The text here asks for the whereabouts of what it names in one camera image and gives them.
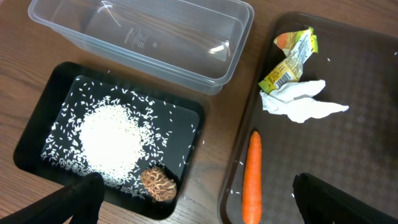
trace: brown tray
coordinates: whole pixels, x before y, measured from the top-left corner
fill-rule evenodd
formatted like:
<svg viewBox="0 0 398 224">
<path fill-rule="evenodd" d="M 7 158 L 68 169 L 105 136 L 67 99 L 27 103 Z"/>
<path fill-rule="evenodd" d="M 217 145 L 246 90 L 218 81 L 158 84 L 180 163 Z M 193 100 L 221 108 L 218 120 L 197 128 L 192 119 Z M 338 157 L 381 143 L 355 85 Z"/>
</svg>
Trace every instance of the brown tray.
<svg viewBox="0 0 398 224">
<path fill-rule="evenodd" d="M 318 37 L 319 54 L 307 60 L 300 81 L 326 80 L 315 99 L 349 105 L 349 110 L 294 123 L 263 111 L 254 83 L 218 200 L 221 223 L 243 223 L 240 162 L 245 163 L 253 129 L 262 138 L 261 223 L 303 223 L 292 196 L 294 177 L 302 172 L 398 218 L 398 40 L 289 13 L 274 27 L 257 81 L 284 59 L 272 40 L 308 26 Z"/>
</svg>

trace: wooden surface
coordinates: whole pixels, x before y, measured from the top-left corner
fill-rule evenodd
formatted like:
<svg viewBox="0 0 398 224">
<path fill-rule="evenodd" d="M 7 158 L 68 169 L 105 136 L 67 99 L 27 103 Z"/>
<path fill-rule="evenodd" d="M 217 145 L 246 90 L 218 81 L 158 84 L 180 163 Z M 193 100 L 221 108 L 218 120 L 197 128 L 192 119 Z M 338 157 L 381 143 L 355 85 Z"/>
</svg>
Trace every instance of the wooden surface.
<svg viewBox="0 0 398 224">
<path fill-rule="evenodd" d="M 249 0 L 248 3 L 256 15 L 233 79 L 216 96 L 184 88 L 176 90 L 177 94 L 205 106 L 207 115 L 202 135 L 205 144 L 196 149 L 174 214 L 162 223 L 218 223 L 217 199 L 249 87 L 272 24 L 280 15 L 287 11 L 307 12 L 398 37 L 396 0 Z M 55 66 L 72 61 L 104 72 L 111 70 L 113 74 L 156 88 L 171 85 L 80 50 L 48 27 L 30 20 L 29 4 L 27 0 L 5 0 L 0 5 L 0 218 L 61 187 L 19 170 L 12 161 L 14 148 Z M 104 203 L 99 223 L 155 221 Z"/>
</svg>

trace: white napkin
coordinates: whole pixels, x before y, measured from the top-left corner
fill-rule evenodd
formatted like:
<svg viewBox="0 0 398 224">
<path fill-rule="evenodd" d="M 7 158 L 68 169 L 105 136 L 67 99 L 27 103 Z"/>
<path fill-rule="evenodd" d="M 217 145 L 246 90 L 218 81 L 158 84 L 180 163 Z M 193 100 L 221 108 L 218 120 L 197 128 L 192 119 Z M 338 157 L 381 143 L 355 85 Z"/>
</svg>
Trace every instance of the white napkin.
<svg viewBox="0 0 398 224">
<path fill-rule="evenodd" d="M 309 118 L 324 118 L 331 113 L 344 112 L 348 106 L 314 100 L 312 97 L 325 87 L 324 80 L 286 83 L 269 95 L 260 91 L 262 110 L 270 114 L 286 114 L 292 121 L 303 123 Z"/>
</svg>

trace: brown food item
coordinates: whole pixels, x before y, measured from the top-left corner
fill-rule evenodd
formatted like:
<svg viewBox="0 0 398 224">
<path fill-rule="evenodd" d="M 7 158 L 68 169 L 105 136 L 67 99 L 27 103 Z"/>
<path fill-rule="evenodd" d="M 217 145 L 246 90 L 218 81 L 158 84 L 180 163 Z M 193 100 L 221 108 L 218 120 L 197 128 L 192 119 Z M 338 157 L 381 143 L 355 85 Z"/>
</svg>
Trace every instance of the brown food item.
<svg viewBox="0 0 398 224">
<path fill-rule="evenodd" d="M 177 184 L 166 176 L 160 167 L 146 169 L 141 174 L 141 181 L 150 196 L 156 201 L 163 202 L 173 199 L 177 194 Z"/>
</svg>

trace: barcode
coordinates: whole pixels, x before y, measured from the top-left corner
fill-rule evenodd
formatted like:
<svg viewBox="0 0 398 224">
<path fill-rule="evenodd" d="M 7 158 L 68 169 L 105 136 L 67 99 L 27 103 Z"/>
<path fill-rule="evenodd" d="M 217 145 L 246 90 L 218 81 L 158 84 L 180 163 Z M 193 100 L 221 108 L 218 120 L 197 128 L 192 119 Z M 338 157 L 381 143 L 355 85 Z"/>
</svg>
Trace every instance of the barcode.
<svg viewBox="0 0 398 224">
<path fill-rule="evenodd" d="M 284 75 L 282 75 L 282 77 L 281 77 L 277 82 L 275 82 L 274 86 L 275 86 L 277 89 L 279 89 L 279 87 L 281 87 L 283 84 L 285 84 L 285 83 L 291 81 L 292 79 L 293 79 L 293 77 L 289 74 L 288 71 L 286 71 L 286 72 L 284 73 Z"/>
</svg>

